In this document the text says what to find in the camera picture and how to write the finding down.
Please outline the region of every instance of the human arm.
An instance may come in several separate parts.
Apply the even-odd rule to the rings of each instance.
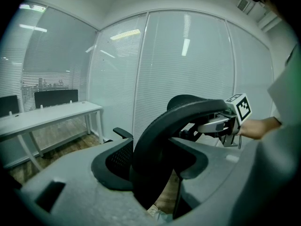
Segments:
[[[275,117],[269,117],[264,120],[247,120],[241,125],[238,135],[261,139],[267,132],[280,126],[281,123]]]

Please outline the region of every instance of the window blind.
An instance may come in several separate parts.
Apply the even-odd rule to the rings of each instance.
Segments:
[[[103,106],[103,136],[118,139],[115,127],[132,132],[133,106],[140,44],[146,15],[134,16],[99,33],[93,51],[89,101]],[[95,120],[92,128],[96,129]]]
[[[134,143],[176,95],[230,97],[233,74],[223,20],[184,11],[150,13],[136,88]],[[202,137],[199,142],[215,145],[217,139]]]
[[[25,111],[35,109],[34,92],[37,91],[78,89],[79,101],[87,100],[91,55],[86,51],[94,45],[96,33],[96,29],[63,12],[53,8],[44,12],[33,30],[24,60],[22,95]],[[78,117],[33,134],[43,148],[85,129],[84,117]]]
[[[273,82],[272,59],[269,49],[245,30],[229,23],[237,64],[236,92],[246,93],[252,108],[250,119],[270,116],[272,100],[267,89]],[[242,148],[250,141],[242,138]]]
[[[22,3],[10,21],[0,42],[0,97],[17,95],[20,111],[21,77],[26,49],[33,29],[45,12],[46,6],[37,3]],[[35,151],[30,137],[24,137],[32,152]],[[27,157],[17,138],[0,143],[0,157],[4,166]]]

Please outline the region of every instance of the desk surface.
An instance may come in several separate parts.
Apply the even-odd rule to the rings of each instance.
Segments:
[[[9,136],[43,124],[102,109],[90,102],[56,105],[0,118],[0,137]]]

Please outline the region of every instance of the air vent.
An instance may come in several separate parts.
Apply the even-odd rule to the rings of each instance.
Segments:
[[[249,0],[239,0],[239,3],[237,4],[237,7],[241,11],[245,11],[246,7],[248,7],[250,1]]]

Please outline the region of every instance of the white desk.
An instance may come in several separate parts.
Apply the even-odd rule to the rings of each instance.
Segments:
[[[60,121],[84,115],[86,119],[88,134],[90,134],[91,130],[89,116],[91,113],[96,113],[99,143],[103,143],[102,127],[100,121],[101,109],[101,106],[86,101],[65,105],[56,105],[44,109],[36,109],[33,111],[6,116],[0,118],[0,141],[17,136],[23,149],[25,150],[33,164],[39,170],[42,170],[42,167],[38,164],[34,156],[31,154],[30,150],[28,149],[28,146],[24,142],[22,134],[26,132],[30,133],[30,136],[33,139],[36,149],[38,150],[39,154],[43,156],[43,153],[36,145],[33,135],[31,133],[33,130],[45,127],[49,124],[55,124]]]

